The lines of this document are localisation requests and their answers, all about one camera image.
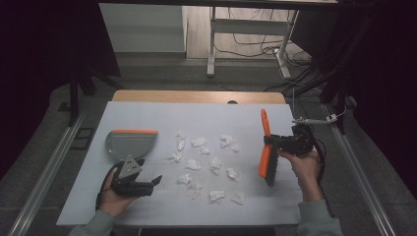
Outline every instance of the human hand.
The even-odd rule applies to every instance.
[[[279,150],[277,153],[291,163],[292,170],[298,178],[298,185],[300,185],[303,192],[303,201],[322,200],[322,191],[317,183],[317,176],[320,170],[319,154],[315,150],[303,156],[296,156],[283,150]]]
[[[111,180],[115,172],[110,173],[101,195],[100,209],[113,217],[120,216],[126,207],[138,197],[120,197],[111,188]]]

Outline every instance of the black curtain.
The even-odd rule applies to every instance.
[[[416,13],[413,1],[386,1],[351,60],[348,91],[358,123],[417,198]]]
[[[120,76],[98,4],[0,1],[1,177],[74,70]]]

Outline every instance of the gray sleeve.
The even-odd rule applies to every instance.
[[[94,217],[85,226],[74,227],[70,236],[102,236],[109,235],[116,218],[101,210],[95,212]]]
[[[343,235],[339,220],[329,215],[325,200],[300,203],[298,207],[301,221],[297,227],[297,236]]]

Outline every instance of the person's right hand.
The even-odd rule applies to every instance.
[[[298,185],[303,192],[304,202],[322,200],[322,191],[317,183],[320,170],[319,154],[314,150],[303,156],[296,156],[283,150],[279,150],[277,153],[291,162],[292,170],[297,176]]]

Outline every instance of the crumpled paper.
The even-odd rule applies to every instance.
[[[177,137],[181,140],[187,139],[187,133],[183,130],[178,130]]]
[[[221,135],[220,144],[222,148],[230,147],[235,152],[240,150],[240,145],[230,135]]]
[[[198,139],[195,139],[195,140],[191,141],[191,145],[194,148],[200,148],[202,146],[205,146],[207,143],[208,143],[208,141],[205,138],[198,138]]]
[[[170,159],[171,162],[177,162],[178,163],[178,162],[180,162],[181,157],[182,157],[182,152],[179,151],[179,152],[172,153],[171,156],[169,157],[169,159]]]
[[[214,159],[211,161],[210,170],[218,175],[222,165],[223,163],[220,161],[220,159],[217,156],[215,156]]]
[[[209,192],[209,199],[212,202],[220,203],[220,199],[223,199],[224,197],[226,197],[226,192],[225,191],[215,190],[215,191],[210,191]]]
[[[190,174],[181,175],[177,178],[178,183],[188,185],[191,181],[193,181],[193,178],[190,177]]]
[[[239,177],[239,173],[238,172],[236,172],[232,168],[227,168],[226,172],[227,172],[227,176],[229,176],[231,179],[233,179],[235,181],[238,181],[238,177]]]
[[[200,163],[195,159],[189,159],[187,160],[187,164],[185,165],[186,168],[192,169],[192,170],[200,170],[202,169],[202,166]]]
[[[178,140],[177,141],[177,149],[178,150],[183,150],[184,146],[185,146],[185,141],[183,141],[183,140]]]
[[[202,146],[201,154],[209,154],[209,148],[207,146]]]
[[[243,205],[245,202],[245,194],[244,193],[236,193],[231,198],[230,201],[235,202],[238,205]]]
[[[188,184],[188,188],[190,189],[191,199],[195,199],[196,197],[202,194],[202,188],[205,186],[204,182],[201,180],[192,179]]]

